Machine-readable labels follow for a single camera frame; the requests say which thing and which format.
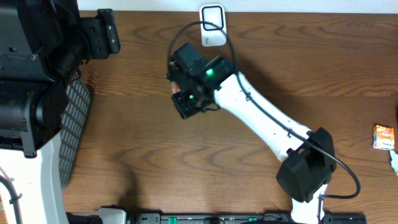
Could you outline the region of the red Top chocolate bar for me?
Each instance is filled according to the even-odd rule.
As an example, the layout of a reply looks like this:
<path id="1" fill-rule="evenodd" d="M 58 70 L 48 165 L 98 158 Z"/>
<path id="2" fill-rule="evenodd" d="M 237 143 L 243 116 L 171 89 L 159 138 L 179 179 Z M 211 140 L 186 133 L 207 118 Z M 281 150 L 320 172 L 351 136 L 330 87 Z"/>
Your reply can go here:
<path id="1" fill-rule="evenodd" d="M 171 82 L 171 87 L 172 87 L 172 94 L 180 92 L 180 88 L 176 82 Z"/>

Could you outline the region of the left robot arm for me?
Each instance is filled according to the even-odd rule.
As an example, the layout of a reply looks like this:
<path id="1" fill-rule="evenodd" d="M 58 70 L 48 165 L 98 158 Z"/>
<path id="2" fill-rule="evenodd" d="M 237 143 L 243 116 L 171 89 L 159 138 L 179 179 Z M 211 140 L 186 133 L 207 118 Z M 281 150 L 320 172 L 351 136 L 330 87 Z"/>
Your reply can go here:
<path id="1" fill-rule="evenodd" d="M 128 223 L 117 206 L 65 210 L 63 147 L 80 144 L 91 98 L 80 65 L 119 53 L 114 12 L 76 1 L 1 2 L 1 205 L 8 223 Z"/>

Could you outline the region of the orange tissue pack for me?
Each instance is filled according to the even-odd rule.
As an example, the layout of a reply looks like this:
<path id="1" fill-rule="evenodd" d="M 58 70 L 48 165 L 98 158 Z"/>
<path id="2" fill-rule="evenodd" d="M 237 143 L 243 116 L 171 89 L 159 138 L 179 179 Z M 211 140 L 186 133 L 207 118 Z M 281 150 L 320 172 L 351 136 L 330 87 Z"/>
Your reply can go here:
<path id="1" fill-rule="evenodd" d="M 394 129 L 375 125 L 373 127 L 373 148 L 387 151 L 394 150 Z"/>

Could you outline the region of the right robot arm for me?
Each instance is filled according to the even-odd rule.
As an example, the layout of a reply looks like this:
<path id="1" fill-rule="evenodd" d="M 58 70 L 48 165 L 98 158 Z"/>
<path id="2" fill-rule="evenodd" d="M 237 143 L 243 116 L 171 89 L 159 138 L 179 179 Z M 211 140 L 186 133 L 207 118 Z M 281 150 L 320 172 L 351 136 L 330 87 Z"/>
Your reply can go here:
<path id="1" fill-rule="evenodd" d="M 229 111 L 256 133 L 282 165 L 277 181 L 292 198 L 291 218 L 297 223 L 323 219 L 321 195 L 336 169 L 331 135 L 294 121 L 265 99 L 223 57 L 172 56 L 167 79 L 178 85 L 173 95 L 178 112 L 187 119 L 211 103 Z"/>

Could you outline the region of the teal wet wipes pack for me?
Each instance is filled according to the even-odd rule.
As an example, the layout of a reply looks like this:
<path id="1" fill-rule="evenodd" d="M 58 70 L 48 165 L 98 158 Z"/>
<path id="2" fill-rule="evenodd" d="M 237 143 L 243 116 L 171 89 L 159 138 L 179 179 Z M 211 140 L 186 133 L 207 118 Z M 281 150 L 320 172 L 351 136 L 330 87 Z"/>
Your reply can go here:
<path id="1" fill-rule="evenodd" d="M 396 175 L 398 175 L 398 153 L 396 153 L 395 151 L 391 150 L 389 151 L 390 157 L 391 157 L 391 167 L 394 170 L 394 172 L 396 173 Z"/>

